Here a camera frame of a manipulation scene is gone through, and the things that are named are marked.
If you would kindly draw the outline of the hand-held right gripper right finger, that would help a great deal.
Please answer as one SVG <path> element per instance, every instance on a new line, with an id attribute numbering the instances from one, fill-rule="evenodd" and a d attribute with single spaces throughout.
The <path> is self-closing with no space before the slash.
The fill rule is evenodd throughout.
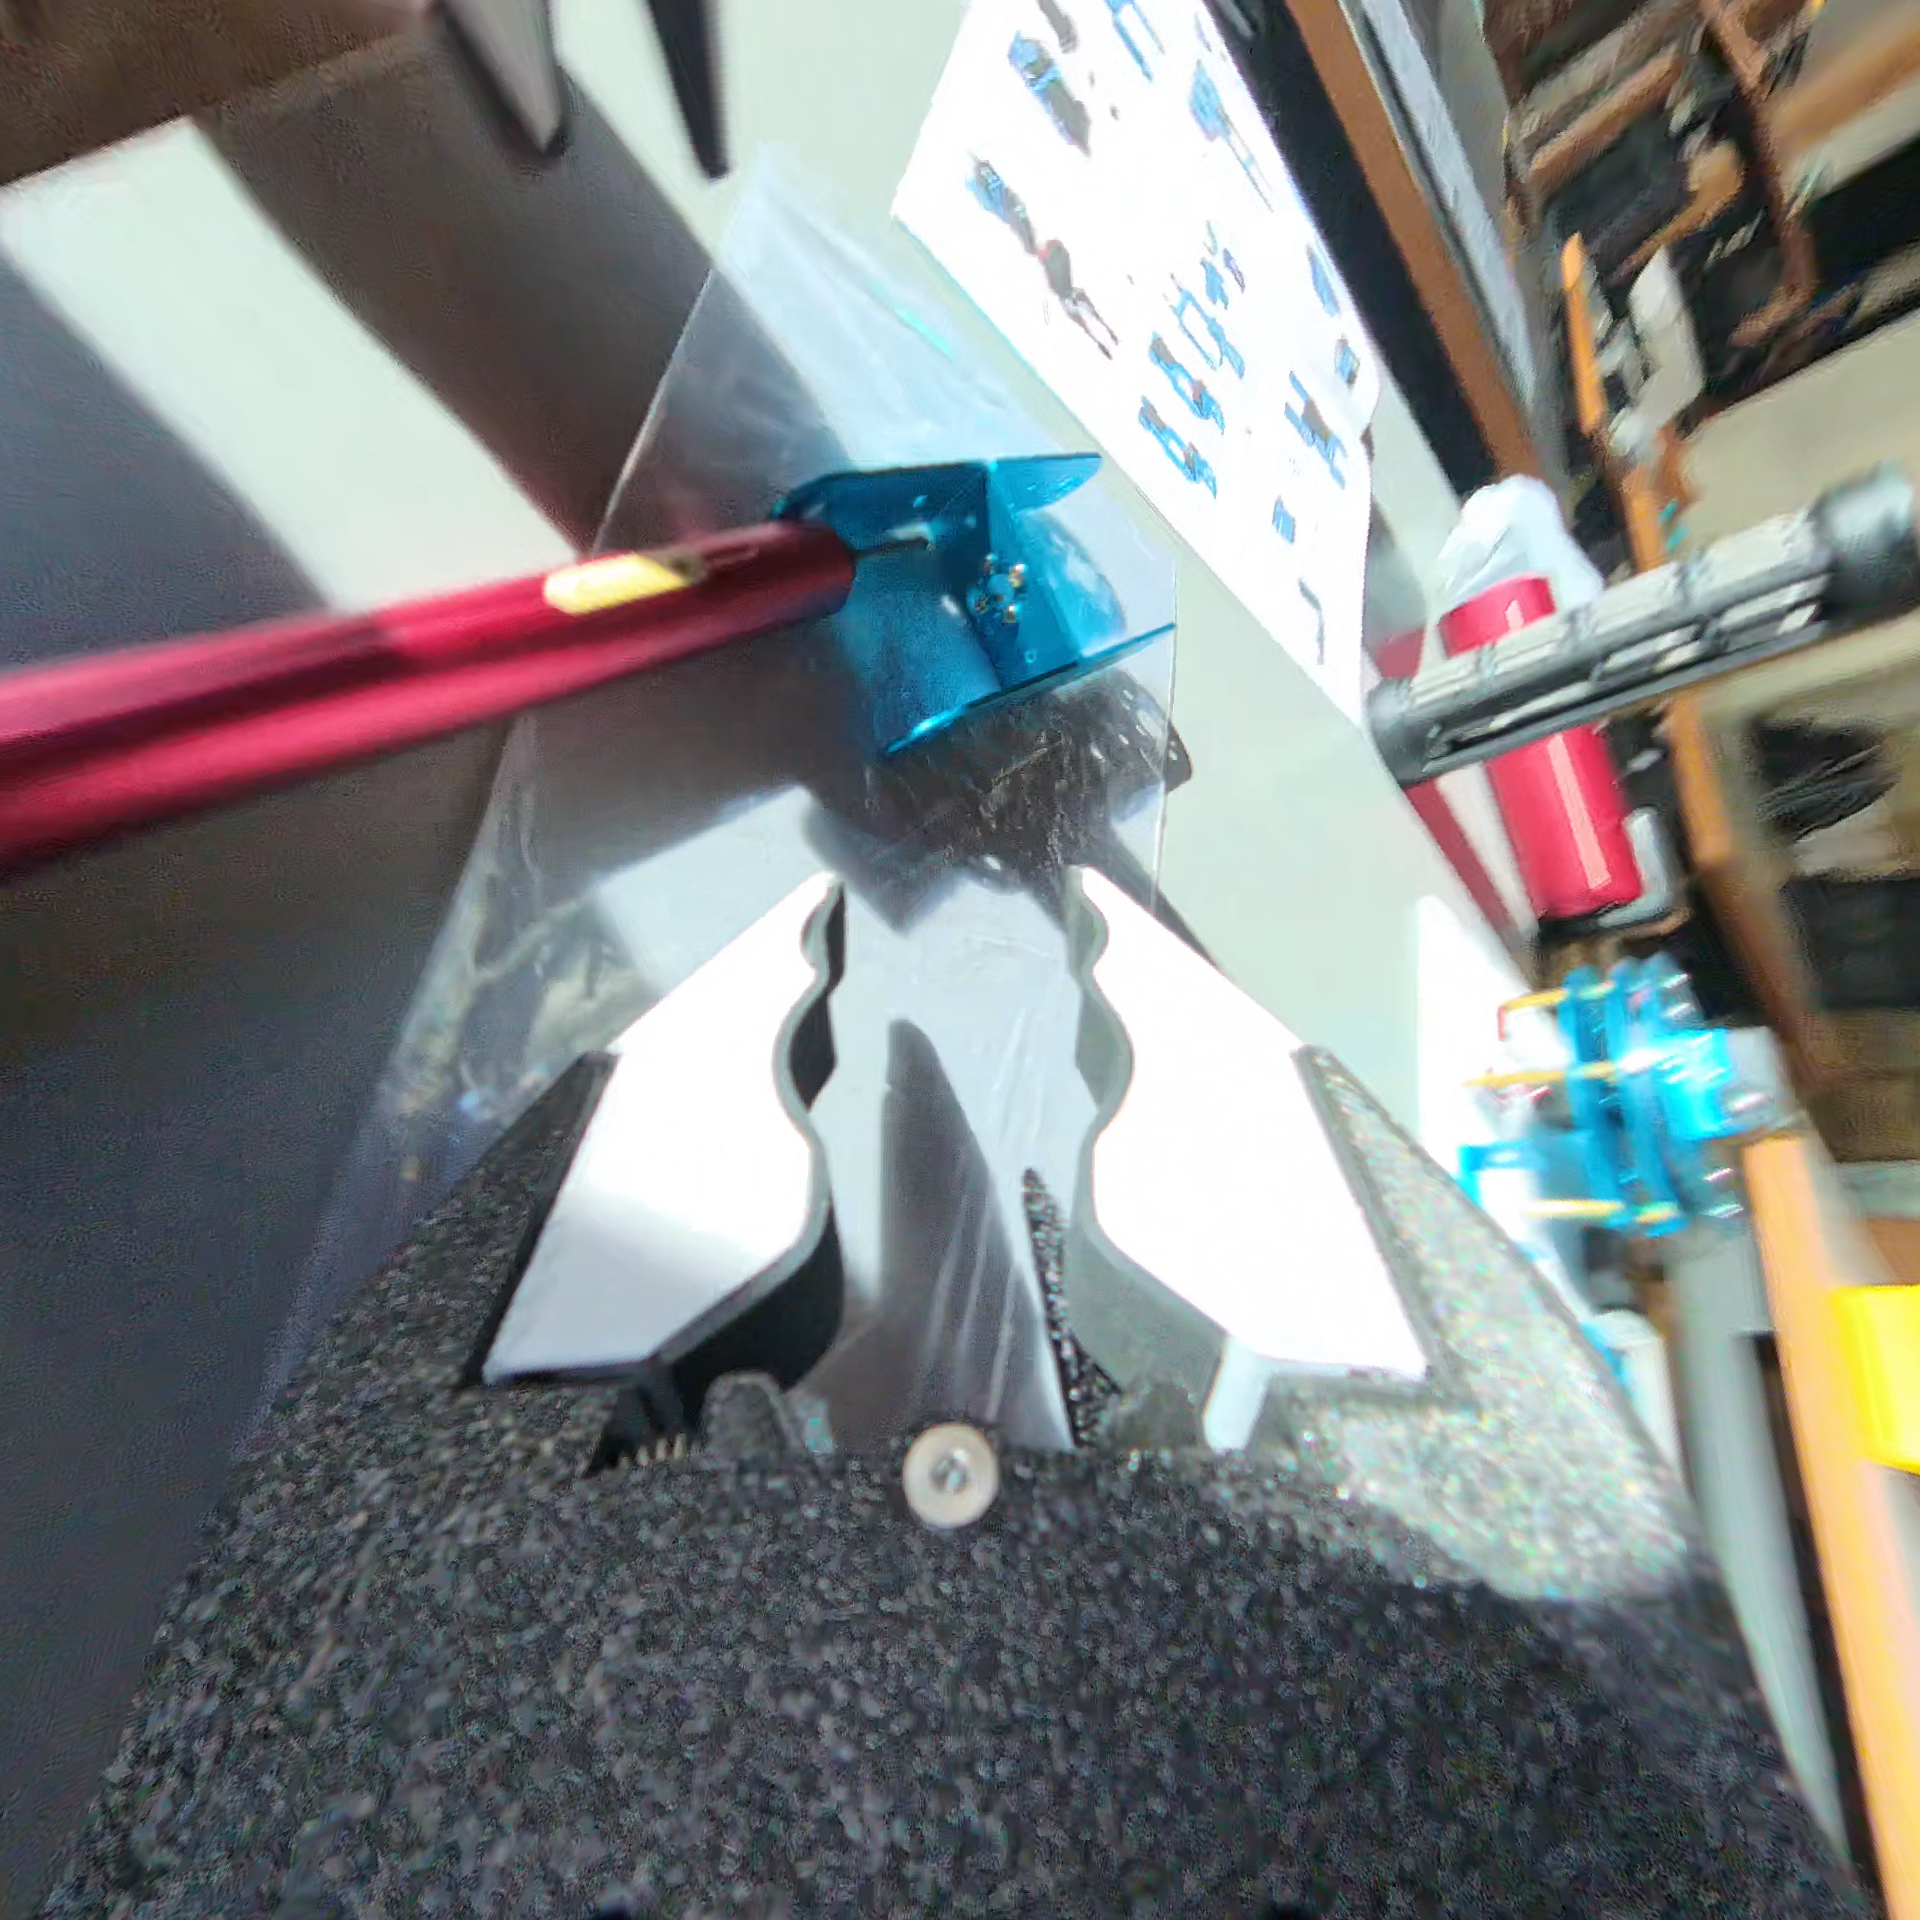
<path id="1" fill-rule="evenodd" d="M 1077 1249 L 1266 1369 L 1428 1378 L 1308 1044 L 1105 873 L 1069 873 L 1065 922 L 1095 1109 Z"/>

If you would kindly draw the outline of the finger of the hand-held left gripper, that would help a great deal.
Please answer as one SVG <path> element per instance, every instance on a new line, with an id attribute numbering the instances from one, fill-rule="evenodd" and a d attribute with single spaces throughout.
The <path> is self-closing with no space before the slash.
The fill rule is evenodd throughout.
<path id="1" fill-rule="evenodd" d="M 533 152 L 560 152 L 569 138 L 569 82 L 556 4 L 437 2 L 437 8 Z"/>
<path id="2" fill-rule="evenodd" d="M 704 175 L 732 170 L 717 25 L 711 2 L 648 2 L 668 82 Z"/>

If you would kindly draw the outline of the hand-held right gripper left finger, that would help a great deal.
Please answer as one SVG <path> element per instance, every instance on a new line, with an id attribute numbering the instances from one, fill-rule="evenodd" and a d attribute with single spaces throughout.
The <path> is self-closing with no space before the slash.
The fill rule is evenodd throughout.
<path id="1" fill-rule="evenodd" d="M 834 1069 L 845 892 L 808 878 L 608 1046 L 545 1177 L 482 1381 L 796 1385 L 845 1310 L 811 1105 Z"/>

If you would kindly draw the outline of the blue metal bracket assembly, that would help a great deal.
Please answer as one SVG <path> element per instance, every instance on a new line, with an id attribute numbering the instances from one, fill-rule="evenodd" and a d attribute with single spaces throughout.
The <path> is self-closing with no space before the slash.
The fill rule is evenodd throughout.
<path id="1" fill-rule="evenodd" d="M 834 533 L 855 584 L 832 617 L 892 758 L 1124 660 L 1176 625 L 1172 562 L 1120 516 L 1092 449 L 832 471 L 777 521 Z"/>

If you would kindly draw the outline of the red electric screwdriver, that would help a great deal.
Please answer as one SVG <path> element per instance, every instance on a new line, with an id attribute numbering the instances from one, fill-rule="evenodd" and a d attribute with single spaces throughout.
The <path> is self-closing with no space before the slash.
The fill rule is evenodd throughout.
<path id="1" fill-rule="evenodd" d="M 10 669 L 4 874 L 823 617 L 859 562 L 823 524 L 770 518 L 360 615 Z"/>

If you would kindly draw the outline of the clear plastic bag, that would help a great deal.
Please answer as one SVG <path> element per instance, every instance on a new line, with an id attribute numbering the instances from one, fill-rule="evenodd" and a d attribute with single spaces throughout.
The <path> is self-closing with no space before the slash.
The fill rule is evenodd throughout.
<path id="1" fill-rule="evenodd" d="M 1048 449 L 1045 433 L 904 277 L 911 245 L 843 223 L 786 157 L 748 174 L 690 295 L 594 550 L 745 521 L 845 456 Z M 843 615 L 519 720 L 417 997 L 327 1207 L 272 1383 L 323 1317 L 473 1178 L 565 1069 L 714 960 L 817 870 L 845 885 L 841 1071 L 821 1132 L 845 1230 L 848 1338 L 911 1328 L 911 1281 L 949 1289 L 991 1405 L 1039 1334 L 1008 1181 L 1067 1175 L 1088 1098 L 1067 1088 L 1065 873 L 1156 904 L 1178 570 L 1108 479 L 1048 509 L 1039 541 L 1141 644 L 877 756 L 875 630 Z"/>

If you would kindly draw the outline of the blue round metal base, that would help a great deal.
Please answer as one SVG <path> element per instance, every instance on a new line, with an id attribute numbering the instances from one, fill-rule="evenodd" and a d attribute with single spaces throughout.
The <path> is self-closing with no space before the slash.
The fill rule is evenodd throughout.
<path id="1" fill-rule="evenodd" d="M 1474 1204 L 1658 1241 L 1745 1210 L 1741 1152 L 1786 1122 L 1767 1036 L 1706 1017 L 1667 950 L 1499 1004 L 1513 1063 L 1473 1078 L 1503 1134 L 1458 1150 Z"/>

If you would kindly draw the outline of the printed instruction manual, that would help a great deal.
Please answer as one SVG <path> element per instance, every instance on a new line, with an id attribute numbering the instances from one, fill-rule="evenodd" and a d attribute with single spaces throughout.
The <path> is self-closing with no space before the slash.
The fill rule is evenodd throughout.
<path id="1" fill-rule="evenodd" d="M 1211 10 L 970 4 L 895 215 L 1356 716 L 1381 367 Z"/>

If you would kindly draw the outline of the red cylinder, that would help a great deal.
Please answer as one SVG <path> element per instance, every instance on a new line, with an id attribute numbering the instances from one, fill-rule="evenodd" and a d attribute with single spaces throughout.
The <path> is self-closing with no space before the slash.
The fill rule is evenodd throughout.
<path id="1" fill-rule="evenodd" d="M 1548 578 L 1511 573 L 1437 617 L 1448 658 L 1476 650 L 1555 613 Z M 1617 761 L 1595 727 L 1528 743 L 1487 765 L 1520 885 L 1537 920 L 1589 920 L 1642 897 Z"/>

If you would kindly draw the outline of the wooden table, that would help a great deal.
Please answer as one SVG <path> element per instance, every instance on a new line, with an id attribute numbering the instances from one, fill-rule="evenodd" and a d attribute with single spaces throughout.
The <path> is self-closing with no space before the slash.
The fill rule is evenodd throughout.
<path id="1" fill-rule="evenodd" d="M 1335 257 L 1451 489 L 1529 472 L 1561 489 L 1569 468 L 1553 367 L 1535 398 L 1509 366 L 1467 249 L 1443 208 L 1362 4 L 1284 2 L 1312 160 Z"/>

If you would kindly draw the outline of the yellow object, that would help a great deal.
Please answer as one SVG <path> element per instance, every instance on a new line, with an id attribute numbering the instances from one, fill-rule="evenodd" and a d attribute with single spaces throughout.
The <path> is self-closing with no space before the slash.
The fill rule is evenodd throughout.
<path id="1" fill-rule="evenodd" d="M 1917 1474 L 1917 1287 L 1843 1287 L 1833 1295 L 1859 1445 L 1881 1468 Z"/>

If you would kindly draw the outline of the black ribbed cylinder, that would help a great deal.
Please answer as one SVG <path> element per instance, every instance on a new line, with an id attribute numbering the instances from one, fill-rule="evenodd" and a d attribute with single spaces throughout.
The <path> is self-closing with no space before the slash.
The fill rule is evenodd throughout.
<path id="1" fill-rule="evenodd" d="M 1365 721 L 1383 768 L 1412 789 L 1916 605 L 1916 486 L 1883 464 L 1584 607 L 1383 681 Z"/>

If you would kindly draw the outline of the white crumpled plastic bag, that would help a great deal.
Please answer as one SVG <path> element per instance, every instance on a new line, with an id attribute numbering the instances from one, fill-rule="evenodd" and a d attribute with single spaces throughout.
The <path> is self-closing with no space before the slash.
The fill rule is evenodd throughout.
<path id="1" fill-rule="evenodd" d="M 1556 586 L 1584 552 L 1559 495 L 1538 476 L 1513 472 L 1467 494 L 1431 565 L 1431 613 L 1450 613 L 1513 578 Z"/>

